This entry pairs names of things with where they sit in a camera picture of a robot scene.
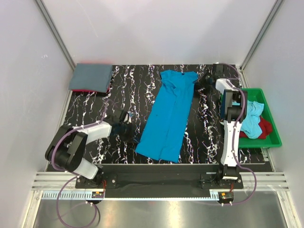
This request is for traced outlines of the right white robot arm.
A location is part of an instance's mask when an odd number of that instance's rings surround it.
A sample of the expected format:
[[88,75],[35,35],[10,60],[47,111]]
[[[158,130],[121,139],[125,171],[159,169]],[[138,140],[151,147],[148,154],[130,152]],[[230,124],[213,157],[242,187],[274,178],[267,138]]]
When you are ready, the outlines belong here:
[[233,85],[224,77],[225,66],[215,63],[212,70],[200,76],[195,84],[214,87],[222,95],[220,117],[224,123],[224,144],[219,169],[212,182],[220,188],[227,188],[239,178],[238,145],[241,126],[247,115],[247,92]]

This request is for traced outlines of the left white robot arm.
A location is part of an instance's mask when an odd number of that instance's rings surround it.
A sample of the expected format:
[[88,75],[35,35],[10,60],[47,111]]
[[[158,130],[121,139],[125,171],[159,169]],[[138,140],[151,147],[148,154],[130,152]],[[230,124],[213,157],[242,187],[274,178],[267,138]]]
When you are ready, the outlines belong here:
[[72,127],[64,124],[47,148],[45,159],[55,170],[76,174],[79,180],[98,188],[105,183],[103,170],[84,158],[86,145],[112,136],[118,136],[125,143],[138,143],[131,117],[130,112],[114,110],[113,114],[88,125]]

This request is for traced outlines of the bright blue t shirt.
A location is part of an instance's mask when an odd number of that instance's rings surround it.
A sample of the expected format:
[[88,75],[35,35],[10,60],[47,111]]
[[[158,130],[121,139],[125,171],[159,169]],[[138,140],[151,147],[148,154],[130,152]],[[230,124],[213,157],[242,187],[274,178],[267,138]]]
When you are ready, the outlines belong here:
[[162,85],[135,152],[177,163],[198,75],[166,70],[160,76]]

